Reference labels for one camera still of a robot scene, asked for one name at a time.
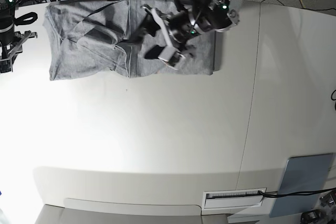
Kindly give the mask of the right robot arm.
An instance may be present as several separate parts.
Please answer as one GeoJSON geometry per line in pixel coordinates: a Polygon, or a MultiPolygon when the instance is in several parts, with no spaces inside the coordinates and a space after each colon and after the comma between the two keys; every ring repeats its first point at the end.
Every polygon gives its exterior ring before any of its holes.
{"type": "Polygon", "coordinates": [[[22,44],[32,36],[30,31],[24,34],[15,31],[16,26],[30,25],[38,18],[35,12],[15,17],[15,11],[25,1],[1,0],[1,61],[12,59],[22,44]]]}

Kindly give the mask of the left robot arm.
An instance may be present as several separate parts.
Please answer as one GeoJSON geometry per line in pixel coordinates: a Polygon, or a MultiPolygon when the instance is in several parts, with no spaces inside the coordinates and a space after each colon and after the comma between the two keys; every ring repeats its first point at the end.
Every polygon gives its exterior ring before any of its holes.
{"type": "Polygon", "coordinates": [[[174,0],[177,14],[165,14],[157,8],[143,5],[146,16],[139,27],[126,40],[140,44],[145,35],[154,37],[161,31],[165,46],[154,46],[145,59],[159,59],[175,67],[191,56],[195,50],[187,42],[202,34],[224,32],[239,23],[239,10],[243,0],[174,0]]]}

